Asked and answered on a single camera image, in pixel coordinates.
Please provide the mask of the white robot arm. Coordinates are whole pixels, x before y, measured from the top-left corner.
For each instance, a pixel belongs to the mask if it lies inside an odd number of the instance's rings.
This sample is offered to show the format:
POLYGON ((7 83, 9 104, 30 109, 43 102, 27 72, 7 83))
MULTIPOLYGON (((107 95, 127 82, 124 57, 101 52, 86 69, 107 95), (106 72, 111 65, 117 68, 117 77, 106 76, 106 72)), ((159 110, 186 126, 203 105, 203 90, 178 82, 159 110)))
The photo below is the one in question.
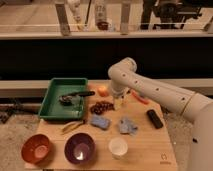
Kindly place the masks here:
POLYGON ((109 91, 114 98, 130 88, 182 115, 193 124, 187 171, 213 171, 213 99, 198 92, 138 75, 129 57, 108 69, 109 91))

